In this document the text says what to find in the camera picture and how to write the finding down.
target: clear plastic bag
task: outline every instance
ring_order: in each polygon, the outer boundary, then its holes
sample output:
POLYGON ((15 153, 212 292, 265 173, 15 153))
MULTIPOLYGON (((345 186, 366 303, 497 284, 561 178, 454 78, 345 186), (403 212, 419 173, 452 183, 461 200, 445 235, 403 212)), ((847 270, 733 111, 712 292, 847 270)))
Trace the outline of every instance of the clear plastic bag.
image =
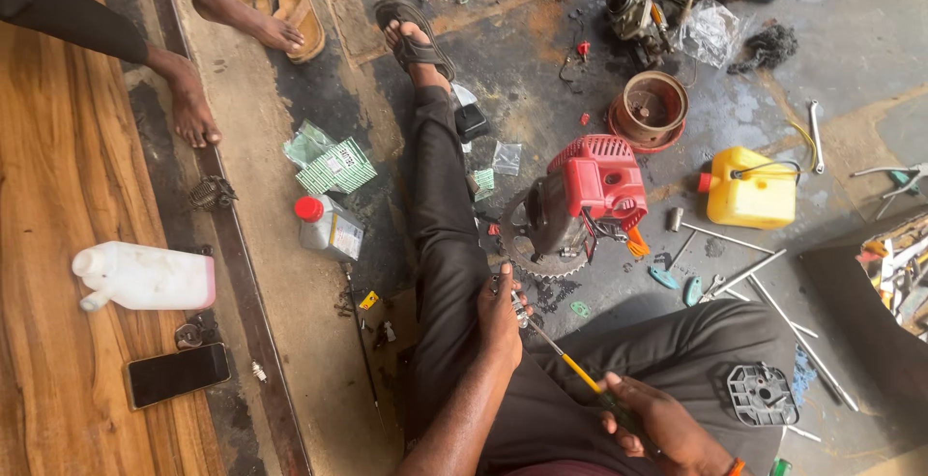
POLYGON ((284 155, 302 170, 336 144, 338 143, 335 140, 309 119, 303 119, 303 126, 284 143, 284 155))
POLYGON ((493 171, 504 175, 519 175, 519 155, 521 154, 521 144, 503 144, 496 141, 496 151, 493 152, 493 171))
POLYGON ((702 63, 725 67, 741 50, 744 35, 753 22, 753 14, 738 19, 722 3, 700 0, 690 17, 674 32, 672 43, 679 51, 702 63))

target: orange bracelet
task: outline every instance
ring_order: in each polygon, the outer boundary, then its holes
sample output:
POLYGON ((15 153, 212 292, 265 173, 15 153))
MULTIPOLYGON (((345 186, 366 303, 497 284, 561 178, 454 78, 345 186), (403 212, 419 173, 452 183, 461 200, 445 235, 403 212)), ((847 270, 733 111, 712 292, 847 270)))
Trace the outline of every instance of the orange bracelet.
POLYGON ((727 476, 740 476, 741 470, 744 469, 744 460, 741 458, 735 458, 735 465, 728 471, 727 476))

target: foot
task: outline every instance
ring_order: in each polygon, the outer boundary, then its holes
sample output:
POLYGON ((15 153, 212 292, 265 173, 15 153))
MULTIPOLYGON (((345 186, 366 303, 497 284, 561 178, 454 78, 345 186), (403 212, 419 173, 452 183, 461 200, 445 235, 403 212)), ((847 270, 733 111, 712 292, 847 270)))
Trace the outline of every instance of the foot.
MULTIPOLYGON (((400 36, 410 36, 415 42, 427 45, 432 44, 429 35, 423 32, 422 29, 419 28, 419 25, 410 21, 406 21, 402 24, 396 20, 390 21, 387 28, 383 31, 383 37, 387 40, 387 46, 390 47, 391 51, 393 47, 396 46, 396 43, 400 43, 400 36)), ((445 76, 439 74, 438 70, 435 69, 435 65, 431 63, 410 63, 409 77, 412 79, 412 84, 416 88, 440 86, 448 93, 451 92, 451 84, 448 83, 448 79, 445 79, 445 76)))
POLYGON ((203 19, 228 25, 252 36, 264 46, 296 52, 305 40, 296 27, 258 12, 239 0, 193 0, 203 19))
POLYGON ((145 65, 167 80, 171 88, 174 133, 193 148, 205 148, 206 142, 218 144, 223 140, 206 103, 200 75, 188 58, 148 45, 145 65))

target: red bottle cap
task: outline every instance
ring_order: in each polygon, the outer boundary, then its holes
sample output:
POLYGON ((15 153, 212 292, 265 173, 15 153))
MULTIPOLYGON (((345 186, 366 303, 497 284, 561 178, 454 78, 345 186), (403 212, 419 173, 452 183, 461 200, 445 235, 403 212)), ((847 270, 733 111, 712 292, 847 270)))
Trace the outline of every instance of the red bottle cap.
POLYGON ((307 222, 316 222, 322 218, 325 209, 322 201, 313 197, 302 197, 293 205, 296 216, 307 222))
POLYGON ((709 186, 712 186, 712 174, 711 173, 700 173, 699 174, 699 187, 696 188, 696 191, 701 194, 709 193, 709 186))

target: wooden surface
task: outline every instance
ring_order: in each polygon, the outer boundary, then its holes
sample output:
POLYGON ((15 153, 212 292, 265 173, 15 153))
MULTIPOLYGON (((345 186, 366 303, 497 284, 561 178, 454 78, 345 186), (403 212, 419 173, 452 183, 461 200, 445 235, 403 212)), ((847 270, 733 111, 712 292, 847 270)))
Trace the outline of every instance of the wooden surface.
POLYGON ((119 62, 0 23, 0 474, 222 474, 202 391, 127 402, 183 315, 78 308, 109 240, 164 246, 119 62))

